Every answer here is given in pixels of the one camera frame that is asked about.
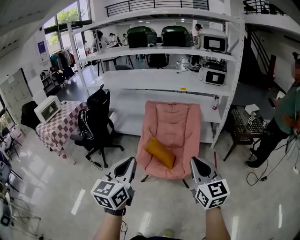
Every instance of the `white metal shelf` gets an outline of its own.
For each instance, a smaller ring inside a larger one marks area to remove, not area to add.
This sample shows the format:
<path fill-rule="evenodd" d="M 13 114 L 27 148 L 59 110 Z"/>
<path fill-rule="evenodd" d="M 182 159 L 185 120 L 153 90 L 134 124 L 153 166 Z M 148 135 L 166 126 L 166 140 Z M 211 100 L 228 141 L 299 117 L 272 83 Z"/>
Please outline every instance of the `white metal shelf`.
<path fill-rule="evenodd" d="M 80 59 L 79 63 L 87 61 L 94 61 L 98 59 L 113 58 L 119 56 L 136 55 L 136 54 L 155 54 L 155 53 L 169 53 L 169 54 L 187 54 L 198 55 L 205 57 L 220 58 L 230 61 L 235 61 L 235 58 L 228 54 L 202 51 L 193 46 L 191 47 L 168 47 L 168 46 L 155 46 L 155 47 L 137 47 L 129 48 L 129 46 L 113 47 L 101 50 L 91 54 L 89 57 Z"/>
<path fill-rule="evenodd" d="M 122 71 L 109 71 L 101 74 L 87 90 L 97 90 L 102 84 L 104 89 L 149 89 L 190 91 L 207 94 L 229 96 L 230 88 L 227 85 L 217 86 L 203 83 L 198 74 L 169 69 L 134 69 Z"/>
<path fill-rule="evenodd" d="M 153 90 L 110 90 L 112 111 L 126 111 L 130 114 L 145 114 L 145 105 L 149 101 L 195 103 L 201 108 L 201 121 L 220 123 L 218 110 L 213 110 L 214 98 L 182 92 Z"/>
<path fill-rule="evenodd" d="M 114 111 L 110 119 L 118 133 L 136 136 L 140 136 L 142 133 L 144 114 L 129 114 L 122 111 Z M 201 122 L 200 142 L 213 142 L 213 134 L 209 122 Z"/>
<path fill-rule="evenodd" d="M 213 13 L 207 10 L 171 7 L 164 10 L 162 9 L 138 10 L 138 11 L 127 12 L 123 14 L 118 14 L 115 16 L 110 16 L 104 21 L 94 22 L 92 24 L 85 25 L 80 29 L 74 30 L 71 32 L 71 35 L 75 35 L 77 33 L 87 31 L 90 29 L 101 29 L 109 25 L 129 22 L 136 19 L 149 20 L 149 19 L 182 18 L 182 17 L 187 19 L 203 20 L 203 21 L 216 22 L 216 23 L 225 23 L 225 22 L 242 23 L 242 21 L 239 18 L 235 18 L 224 14 Z"/>

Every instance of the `white floor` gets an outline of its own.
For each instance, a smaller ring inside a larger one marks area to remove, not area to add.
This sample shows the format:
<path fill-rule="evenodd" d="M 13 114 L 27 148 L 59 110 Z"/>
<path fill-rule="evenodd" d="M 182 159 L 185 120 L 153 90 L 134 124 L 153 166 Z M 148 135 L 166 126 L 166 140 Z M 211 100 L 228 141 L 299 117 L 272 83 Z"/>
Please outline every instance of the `white floor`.
<path fill-rule="evenodd" d="M 121 143 L 125 151 L 106 149 L 109 165 L 135 156 L 139 137 L 121 135 L 116 142 Z M 222 160 L 231 144 L 230 135 L 223 132 L 215 151 L 217 168 L 227 179 L 231 191 L 222 213 L 232 239 L 292 240 L 300 229 L 300 177 L 292 170 L 297 152 L 289 160 L 284 159 L 266 181 L 251 187 L 246 182 L 250 170 L 244 165 L 249 157 L 248 146 L 238 146 L 226 162 Z M 76 161 L 75 165 L 63 162 L 50 152 L 31 131 L 22 147 L 18 148 L 19 157 L 14 154 L 11 162 L 13 170 L 24 178 L 24 182 L 13 181 L 20 193 L 12 191 L 12 195 L 26 201 L 32 213 L 42 218 L 39 233 L 43 233 L 46 240 L 89 240 L 104 216 L 103 208 L 97 206 L 90 190 L 105 170 L 100 171 L 88 162 L 84 157 L 86 151 L 72 142 L 68 142 L 66 151 Z M 284 147 L 272 153 L 267 172 L 283 155 Z M 214 162 L 214 150 L 210 145 L 200 144 L 199 156 Z M 97 153 L 92 158 L 102 163 Z M 256 173 L 260 175 L 265 166 L 266 163 Z M 135 197 L 123 218 L 129 227 L 126 239 L 132 238 L 136 232 L 146 236 L 158 235 L 164 229 L 173 229 L 176 238 L 202 239 L 205 236 L 205 212 L 195 204 L 183 183 L 158 178 L 141 183 L 143 177 L 144 172 L 138 167 L 133 182 Z M 83 192 L 76 211 L 75 202 Z M 16 231 L 13 231 L 13 236 L 15 240 L 30 239 Z"/>

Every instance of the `balcony railing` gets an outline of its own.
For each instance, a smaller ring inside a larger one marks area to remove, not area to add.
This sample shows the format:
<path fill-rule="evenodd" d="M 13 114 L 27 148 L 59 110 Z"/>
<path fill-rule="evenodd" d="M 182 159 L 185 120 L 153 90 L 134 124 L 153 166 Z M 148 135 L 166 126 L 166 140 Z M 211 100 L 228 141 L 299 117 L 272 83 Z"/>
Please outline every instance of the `balcony railing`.
<path fill-rule="evenodd" d="M 106 6 L 107 16 L 148 8 L 196 8 L 209 10 L 208 0 L 129 0 Z"/>
<path fill-rule="evenodd" d="M 274 4 L 266 0 L 244 0 L 245 14 L 272 14 L 272 15 L 285 15 Z"/>

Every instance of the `table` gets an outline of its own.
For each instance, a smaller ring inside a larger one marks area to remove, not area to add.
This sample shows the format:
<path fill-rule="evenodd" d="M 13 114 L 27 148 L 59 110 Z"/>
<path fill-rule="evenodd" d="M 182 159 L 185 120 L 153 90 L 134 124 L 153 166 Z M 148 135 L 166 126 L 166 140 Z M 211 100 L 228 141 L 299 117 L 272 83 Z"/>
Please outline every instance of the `table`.
<path fill-rule="evenodd" d="M 72 132 L 77 129 L 78 113 L 86 106 L 81 102 L 64 102 L 61 110 L 48 123 L 37 125 L 36 133 L 46 147 L 61 155 L 63 159 L 67 159 L 63 146 Z"/>
<path fill-rule="evenodd" d="M 224 161 L 228 158 L 236 145 L 250 145 L 253 143 L 253 138 L 260 138 L 267 125 L 259 120 L 255 120 L 252 125 L 248 124 L 250 115 L 245 111 L 244 106 L 231 105 L 227 117 L 227 128 L 233 139 L 233 145 L 228 151 Z"/>

